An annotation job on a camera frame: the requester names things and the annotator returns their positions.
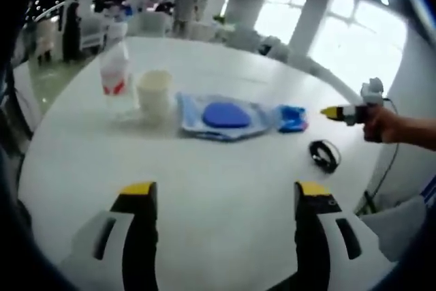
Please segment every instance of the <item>floor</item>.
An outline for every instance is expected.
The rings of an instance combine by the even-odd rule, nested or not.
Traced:
[[[54,61],[39,66],[35,57],[30,58],[29,69],[33,91],[40,103],[43,115],[46,114],[68,83],[93,59],[94,56],[91,56],[70,64]]]

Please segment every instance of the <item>blue cloth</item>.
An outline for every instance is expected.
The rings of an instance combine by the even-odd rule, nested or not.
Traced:
[[[221,95],[178,93],[176,98],[181,111],[181,129],[196,138],[231,142],[266,133],[275,127],[276,111],[260,104]],[[207,125],[203,121],[204,110],[213,103],[232,103],[238,106],[249,116],[250,124],[238,128],[220,128]]]

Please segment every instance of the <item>yellow nozzle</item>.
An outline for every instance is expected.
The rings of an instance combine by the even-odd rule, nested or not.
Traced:
[[[329,119],[337,119],[338,111],[337,107],[327,107],[321,110],[321,114],[326,115]]]

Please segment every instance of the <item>blue pad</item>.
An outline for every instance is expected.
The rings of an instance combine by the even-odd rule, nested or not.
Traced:
[[[213,102],[203,112],[203,122],[210,127],[238,129],[251,124],[250,116],[231,102]]]

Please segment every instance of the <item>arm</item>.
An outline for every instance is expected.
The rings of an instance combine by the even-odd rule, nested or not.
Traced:
[[[364,133],[369,138],[379,135],[384,143],[407,143],[436,151],[436,119],[400,117],[378,106],[370,109]]]
[[[399,142],[436,151],[436,120],[404,118]]]

